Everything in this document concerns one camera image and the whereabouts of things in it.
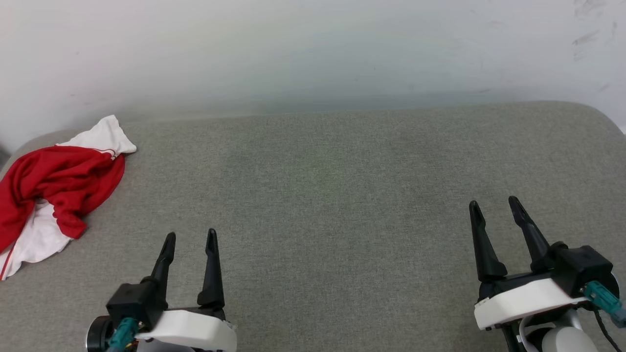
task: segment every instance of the black cable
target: black cable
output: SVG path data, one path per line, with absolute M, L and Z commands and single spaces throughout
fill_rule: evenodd
M 604 337 L 607 338 L 608 342 L 611 344 L 611 346 L 613 346 L 613 348 L 615 348 L 617 352 L 622 352 L 622 350 L 617 346 L 617 343 L 615 343 L 611 336 L 609 336 L 607 327 L 604 326 L 604 323 L 602 322 L 602 317 L 600 316 L 600 311 L 597 307 L 593 308 L 593 313 L 595 314 L 595 319 L 596 321 L 598 321 L 598 325 L 600 325 L 600 330 L 602 330 L 602 334 L 604 335 Z

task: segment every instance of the red cloth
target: red cloth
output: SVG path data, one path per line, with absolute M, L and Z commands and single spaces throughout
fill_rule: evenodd
M 0 252 L 22 233 L 43 198 L 54 206 L 61 232 L 77 239 L 85 230 L 80 217 L 115 190 L 124 174 L 124 157 L 81 147 L 42 148 L 17 159 L 0 181 Z

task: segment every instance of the teal cable connector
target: teal cable connector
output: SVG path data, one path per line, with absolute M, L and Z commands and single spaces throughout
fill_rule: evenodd
M 618 328 L 626 328 L 626 309 L 622 303 L 603 284 L 590 281 L 585 285 L 585 297 L 594 305 L 611 315 L 611 320 Z
M 133 318 L 124 318 L 109 340 L 109 348 L 106 352 L 123 352 L 126 345 L 133 342 L 139 331 L 139 324 Z

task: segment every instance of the gray fabric surface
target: gray fabric surface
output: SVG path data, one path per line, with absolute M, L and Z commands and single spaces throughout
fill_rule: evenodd
M 7 160 L 9 160 L 9 156 L 5 153 L 0 152 L 0 168 L 4 166 L 4 163 L 6 163 Z
M 0 282 L 0 351 L 81 351 L 90 322 L 121 283 L 150 273 L 170 231 L 168 302 L 195 305 L 209 227 L 239 351 L 504 351 L 502 334 L 473 318 L 468 204 L 480 203 L 509 273 L 524 272 L 530 258 L 509 195 L 549 242 L 609 258 L 624 289 L 626 139 L 587 106 L 122 127 L 138 151 L 83 237 Z M 74 134 L 43 136 L 18 155 Z M 593 315 L 582 318 L 610 351 Z M 626 348 L 626 333 L 611 331 Z

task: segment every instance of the red and white cloth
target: red and white cloth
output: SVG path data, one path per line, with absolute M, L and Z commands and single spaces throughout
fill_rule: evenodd
M 124 174 L 132 144 L 114 115 L 65 143 L 17 159 L 0 181 L 0 280 L 61 252 Z

